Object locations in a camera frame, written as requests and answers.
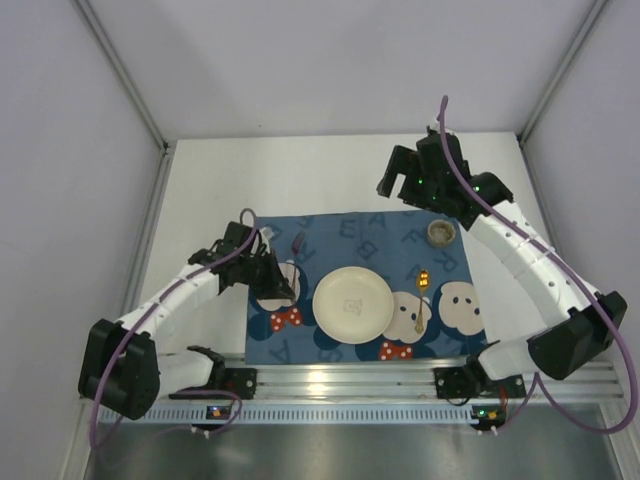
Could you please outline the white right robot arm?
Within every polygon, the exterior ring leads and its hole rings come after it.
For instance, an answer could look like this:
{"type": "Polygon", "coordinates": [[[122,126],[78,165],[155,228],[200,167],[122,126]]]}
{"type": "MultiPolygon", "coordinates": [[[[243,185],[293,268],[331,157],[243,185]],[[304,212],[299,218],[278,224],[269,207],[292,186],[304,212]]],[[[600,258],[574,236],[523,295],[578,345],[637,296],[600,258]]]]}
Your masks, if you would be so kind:
{"type": "Polygon", "coordinates": [[[471,356],[483,376],[497,381],[539,371],[563,380],[613,344],[609,328],[621,324],[624,298],[616,291],[602,294],[562,270],[504,183],[490,172],[470,172],[455,135],[431,130],[413,149],[395,146],[378,194],[390,196],[398,175],[405,177],[399,192],[404,203],[456,219],[504,265],[542,318],[523,335],[471,356]]]}

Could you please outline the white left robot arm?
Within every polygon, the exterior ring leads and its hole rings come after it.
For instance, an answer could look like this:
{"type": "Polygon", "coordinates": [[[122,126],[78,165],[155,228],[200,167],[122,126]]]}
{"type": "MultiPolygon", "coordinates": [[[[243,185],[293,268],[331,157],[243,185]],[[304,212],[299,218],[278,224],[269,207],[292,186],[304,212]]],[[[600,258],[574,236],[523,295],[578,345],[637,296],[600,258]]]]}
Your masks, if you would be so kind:
{"type": "Polygon", "coordinates": [[[228,224],[210,248],[196,251],[169,284],[115,321],[90,329],[80,370],[79,394],[131,419],[154,402],[183,390],[217,390],[225,360],[209,347],[192,345],[178,353],[159,349],[204,304],[237,284],[259,299],[292,300],[269,227],[228,224]]]}

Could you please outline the iridescent fork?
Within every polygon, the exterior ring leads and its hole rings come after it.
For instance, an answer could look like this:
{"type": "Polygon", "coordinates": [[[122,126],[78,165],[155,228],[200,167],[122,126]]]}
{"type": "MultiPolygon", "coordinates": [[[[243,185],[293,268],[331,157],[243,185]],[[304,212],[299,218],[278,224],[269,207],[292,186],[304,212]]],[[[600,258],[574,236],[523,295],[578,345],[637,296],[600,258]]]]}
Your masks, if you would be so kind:
{"type": "Polygon", "coordinates": [[[300,248],[302,246],[302,243],[304,242],[305,236],[306,236],[306,232],[300,231],[294,238],[294,241],[291,245],[291,250],[295,255],[297,255],[298,252],[300,251],[300,248]]]}

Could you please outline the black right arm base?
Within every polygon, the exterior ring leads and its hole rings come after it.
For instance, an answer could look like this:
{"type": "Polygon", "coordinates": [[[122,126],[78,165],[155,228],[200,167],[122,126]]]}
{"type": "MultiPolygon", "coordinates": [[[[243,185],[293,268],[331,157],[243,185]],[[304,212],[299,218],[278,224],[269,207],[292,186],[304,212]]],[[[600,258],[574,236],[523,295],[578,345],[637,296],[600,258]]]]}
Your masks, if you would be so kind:
{"type": "Polygon", "coordinates": [[[476,399],[520,399],[526,396],[521,376],[490,380],[469,366],[442,367],[433,370],[436,396],[454,406],[464,406],[476,399]]]}

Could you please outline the gold spoon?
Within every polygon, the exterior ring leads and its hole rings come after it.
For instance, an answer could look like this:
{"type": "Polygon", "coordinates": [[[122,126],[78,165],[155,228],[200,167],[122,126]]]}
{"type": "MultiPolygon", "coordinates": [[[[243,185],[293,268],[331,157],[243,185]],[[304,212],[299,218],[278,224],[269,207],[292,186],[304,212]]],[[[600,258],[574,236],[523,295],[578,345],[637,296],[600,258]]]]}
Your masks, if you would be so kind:
{"type": "Polygon", "coordinates": [[[417,333],[422,334],[425,331],[425,322],[424,322],[424,295],[427,289],[430,286],[430,274],[427,270],[421,270],[416,277],[416,288],[418,289],[419,295],[419,308],[417,319],[415,323],[415,330],[417,333]]]}

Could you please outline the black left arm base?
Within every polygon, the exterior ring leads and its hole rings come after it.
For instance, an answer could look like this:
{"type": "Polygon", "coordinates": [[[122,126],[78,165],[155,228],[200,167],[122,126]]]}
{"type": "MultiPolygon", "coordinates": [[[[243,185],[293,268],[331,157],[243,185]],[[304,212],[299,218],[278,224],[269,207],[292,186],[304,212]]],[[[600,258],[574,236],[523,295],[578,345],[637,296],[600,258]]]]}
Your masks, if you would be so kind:
{"type": "Polygon", "coordinates": [[[241,400],[254,398],[257,388],[257,370],[253,368],[216,367],[208,381],[202,386],[188,387],[171,393],[172,400],[227,399],[224,392],[232,393],[241,400]]]}

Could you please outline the blue cartoon bear placemat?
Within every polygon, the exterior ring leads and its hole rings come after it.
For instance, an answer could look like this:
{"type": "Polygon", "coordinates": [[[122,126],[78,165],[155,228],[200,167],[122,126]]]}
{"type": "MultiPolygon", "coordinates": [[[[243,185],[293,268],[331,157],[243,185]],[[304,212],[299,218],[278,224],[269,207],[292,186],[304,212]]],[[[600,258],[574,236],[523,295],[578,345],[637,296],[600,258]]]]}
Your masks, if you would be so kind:
{"type": "Polygon", "coordinates": [[[461,237],[444,249],[427,241],[437,215],[426,211],[352,212],[261,217],[281,271],[294,283],[296,300],[248,300],[245,360],[254,365],[355,363],[467,356],[487,344],[481,307],[461,237]],[[300,251],[291,250],[300,231],[300,251]],[[329,338],[317,325],[312,297],[333,270],[357,266],[380,275],[392,290],[389,327],[360,345],[329,338]],[[425,331],[415,330],[419,300],[416,277],[430,274],[424,295],[425,331]]]}

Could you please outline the cream round plate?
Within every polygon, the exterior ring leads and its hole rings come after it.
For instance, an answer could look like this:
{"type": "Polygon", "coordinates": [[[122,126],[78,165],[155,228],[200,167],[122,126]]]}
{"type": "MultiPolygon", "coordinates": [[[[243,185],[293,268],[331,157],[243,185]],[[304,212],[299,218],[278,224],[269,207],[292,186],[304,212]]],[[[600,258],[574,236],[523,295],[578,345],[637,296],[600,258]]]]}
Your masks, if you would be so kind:
{"type": "Polygon", "coordinates": [[[376,339],[390,325],[394,297],[380,275],[348,266],[331,271],[318,282],[312,309],[318,327],[329,338],[359,345],[376,339]]]}

